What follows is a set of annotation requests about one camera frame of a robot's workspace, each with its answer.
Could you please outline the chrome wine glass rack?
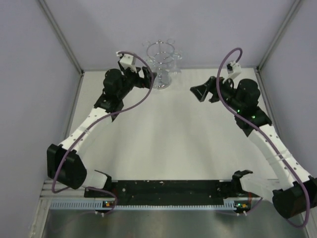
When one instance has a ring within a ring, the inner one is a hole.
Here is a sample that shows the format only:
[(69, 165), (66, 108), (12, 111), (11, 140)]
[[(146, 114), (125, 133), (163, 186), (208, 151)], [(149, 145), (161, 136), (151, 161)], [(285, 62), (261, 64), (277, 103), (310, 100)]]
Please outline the chrome wine glass rack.
[(146, 49), (146, 56), (153, 57), (157, 63), (157, 76), (154, 82), (154, 89), (165, 89), (171, 84), (168, 74), (169, 66), (173, 62), (172, 54), (175, 51), (174, 42), (157, 40)]

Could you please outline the clear wine glass taken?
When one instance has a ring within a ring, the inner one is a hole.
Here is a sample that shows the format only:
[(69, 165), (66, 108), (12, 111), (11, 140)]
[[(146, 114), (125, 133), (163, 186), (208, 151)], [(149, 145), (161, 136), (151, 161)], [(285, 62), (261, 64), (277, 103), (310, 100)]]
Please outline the clear wine glass taken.
[(170, 73), (176, 75), (176, 74), (180, 74), (181, 73), (181, 69), (179, 68), (179, 63), (180, 61), (182, 60), (183, 58), (183, 54), (181, 51), (179, 50), (175, 50), (173, 55), (172, 55), (172, 58), (173, 58), (173, 66), (170, 70)]

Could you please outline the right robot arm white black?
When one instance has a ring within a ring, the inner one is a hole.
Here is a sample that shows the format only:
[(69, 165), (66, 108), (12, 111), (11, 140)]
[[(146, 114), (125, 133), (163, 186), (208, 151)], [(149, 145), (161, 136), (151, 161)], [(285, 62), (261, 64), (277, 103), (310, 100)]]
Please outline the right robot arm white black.
[(236, 171), (232, 176), (231, 190), (237, 196), (250, 192), (271, 202), (285, 219), (294, 217), (317, 206), (317, 179), (310, 175), (294, 158), (277, 135), (271, 120), (258, 106), (261, 95), (257, 82), (242, 79), (235, 86), (232, 79), (212, 76), (190, 91), (203, 102), (208, 93), (211, 103), (222, 95), (225, 103), (235, 111), (237, 126), (260, 150), (273, 169), (277, 180), (256, 177), (252, 171)]

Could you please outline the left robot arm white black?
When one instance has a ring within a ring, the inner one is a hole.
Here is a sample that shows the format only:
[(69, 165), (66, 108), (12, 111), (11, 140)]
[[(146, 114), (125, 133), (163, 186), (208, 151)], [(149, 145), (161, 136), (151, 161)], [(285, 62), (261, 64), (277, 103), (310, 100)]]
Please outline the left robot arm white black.
[(147, 67), (120, 67), (105, 73), (101, 95), (85, 120), (58, 145), (47, 149), (47, 172), (53, 183), (60, 182), (66, 188), (94, 187), (100, 196), (112, 192), (109, 175), (98, 171), (87, 159), (87, 149), (97, 139), (102, 129), (125, 112), (124, 98), (133, 88), (151, 90), (156, 73)]

